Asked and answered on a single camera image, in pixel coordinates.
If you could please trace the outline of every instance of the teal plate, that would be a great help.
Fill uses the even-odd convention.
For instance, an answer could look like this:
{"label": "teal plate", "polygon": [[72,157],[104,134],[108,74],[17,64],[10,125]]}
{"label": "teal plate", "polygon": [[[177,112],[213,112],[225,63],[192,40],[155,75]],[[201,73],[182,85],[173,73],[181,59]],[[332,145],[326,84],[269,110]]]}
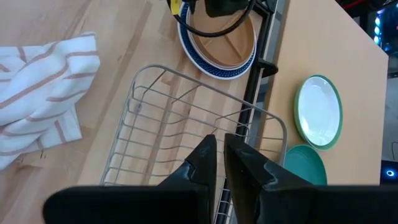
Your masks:
{"label": "teal plate", "polygon": [[286,154],[284,168],[314,185],[326,185],[326,170],[321,157],[308,145],[297,145]]}

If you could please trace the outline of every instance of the plate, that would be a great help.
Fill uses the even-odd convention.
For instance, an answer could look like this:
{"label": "plate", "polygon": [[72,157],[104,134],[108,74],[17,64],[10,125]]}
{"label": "plate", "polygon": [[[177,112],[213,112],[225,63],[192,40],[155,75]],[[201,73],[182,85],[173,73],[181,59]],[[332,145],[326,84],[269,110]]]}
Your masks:
{"label": "plate", "polygon": [[313,185],[328,183],[321,157],[308,145],[297,145],[287,151],[284,168]]}
{"label": "plate", "polygon": [[343,108],[334,84],[323,75],[313,75],[298,89],[294,117],[301,137],[317,149],[329,149],[340,136]]}
{"label": "plate", "polygon": [[[217,32],[234,24],[243,13],[235,12],[229,16],[209,17],[204,1],[198,1],[195,13],[188,13],[187,22],[203,32]],[[201,37],[193,35],[192,44],[200,49],[201,54],[222,67],[238,67],[244,65],[252,55],[256,44],[251,17],[246,18],[234,31],[220,37]]]}
{"label": "plate", "polygon": [[[190,25],[190,13],[187,13],[187,20],[186,20],[185,22],[186,22],[188,25]],[[191,32],[188,32],[188,37],[189,37],[189,41],[190,41],[191,44],[192,44],[192,47],[196,50],[196,52],[198,53],[198,55],[199,55],[204,61],[206,61],[207,63],[209,63],[210,65],[212,65],[212,66],[214,66],[214,67],[216,67],[216,68],[219,68],[219,69],[222,69],[222,70],[235,70],[235,69],[241,68],[243,65],[245,65],[245,64],[248,62],[248,60],[250,60],[250,57],[248,57],[241,65],[233,66],[233,67],[225,67],[225,66],[222,66],[222,65],[218,65],[217,63],[212,62],[210,59],[208,59],[208,58],[206,57],[206,55],[204,55],[203,52],[201,52],[201,50],[198,48],[198,46],[197,46],[195,40],[193,39],[193,34],[192,34]],[[254,42],[256,42],[256,33],[255,33],[255,32],[254,32]],[[256,45],[253,46],[253,49],[252,49],[252,51],[251,51],[251,55],[254,55],[254,54],[256,53],[256,52],[255,52],[255,49],[256,49]]]}
{"label": "plate", "polygon": [[[180,7],[180,17],[183,21],[187,19],[188,12],[188,4],[183,4]],[[189,41],[188,31],[186,28],[182,27],[179,23],[177,24],[178,36],[180,37],[182,48],[184,49],[188,58],[192,61],[192,63],[199,68],[203,73],[220,80],[232,80],[234,78],[238,78],[247,72],[253,63],[254,53],[251,55],[250,59],[247,63],[245,63],[241,68],[237,68],[234,70],[223,70],[219,69],[215,66],[210,65],[206,61],[204,61],[193,48],[192,43]]]}

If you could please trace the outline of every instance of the metal wire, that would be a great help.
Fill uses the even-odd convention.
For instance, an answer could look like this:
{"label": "metal wire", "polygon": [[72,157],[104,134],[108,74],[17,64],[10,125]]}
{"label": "metal wire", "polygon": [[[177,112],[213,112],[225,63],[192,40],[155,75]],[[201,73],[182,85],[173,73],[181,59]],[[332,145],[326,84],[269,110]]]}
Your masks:
{"label": "metal wire", "polygon": [[[181,86],[167,83],[167,80],[183,82],[186,90],[179,93]],[[237,105],[237,109],[220,113],[211,105],[198,103],[196,91],[211,92],[212,96]],[[277,121],[281,129],[276,132],[280,132],[278,136],[281,137],[255,136],[256,131],[251,131],[252,121],[248,124],[238,122],[239,114],[245,111],[253,116],[254,112],[260,112],[261,116],[266,116],[266,122]],[[188,75],[162,65],[148,65],[136,73],[131,83],[101,184],[157,185],[182,164],[206,134],[215,134],[218,145],[216,196],[219,198],[215,202],[215,216],[225,216],[229,223],[234,217],[232,206],[228,213],[216,212],[221,203],[233,204],[220,199],[222,191],[229,191],[223,188],[226,179],[223,136],[234,133],[239,126],[246,129],[246,133],[239,135],[246,142],[250,139],[255,142],[279,141],[280,147],[275,149],[261,149],[261,144],[253,147],[260,152],[280,154],[276,162],[284,164],[287,131],[280,118]]]}

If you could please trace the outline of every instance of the wooden plate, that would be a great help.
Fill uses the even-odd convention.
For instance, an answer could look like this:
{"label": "wooden plate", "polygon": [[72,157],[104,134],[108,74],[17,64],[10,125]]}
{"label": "wooden plate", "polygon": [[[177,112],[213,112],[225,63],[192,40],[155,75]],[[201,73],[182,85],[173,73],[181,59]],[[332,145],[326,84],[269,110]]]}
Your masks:
{"label": "wooden plate", "polygon": [[[206,14],[204,1],[198,1],[189,23],[203,32],[218,32],[234,24],[242,13],[239,11],[231,16],[210,18]],[[193,34],[193,40],[205,57],[222,67],[237,67],[244,64],[250,58],[255,44],[250,17],[227,35],[206,38]]]}

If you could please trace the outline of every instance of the blue light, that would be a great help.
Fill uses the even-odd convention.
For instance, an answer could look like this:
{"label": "blue light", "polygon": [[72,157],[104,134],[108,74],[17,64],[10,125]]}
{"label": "blue light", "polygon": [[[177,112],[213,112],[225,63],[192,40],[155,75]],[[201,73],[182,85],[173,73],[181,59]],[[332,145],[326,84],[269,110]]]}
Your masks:
{"label": "blue light", "polygon": [[375,28],[374,28],[374,33],[375,33],[376,35],[379,35],[379,34],[380,34],[380,28],[375,27]]}
{"label": "blue light", "polygon": [[380,42],[380,38],[378,36],[375,36],[373,40],[376,44],[379,44]]}
{"label": "blue light", "polygon": [[377,26],[380,26],[380,18],[376,18],[376,20],[374,21],[374,23],[377,25]]}
{"label": "blue light", "polygon": [[393,176],[396,175],[396,173],[395,173],[393,170],[387,170],[386,174],[387,174],[389,177],[393,177]]}

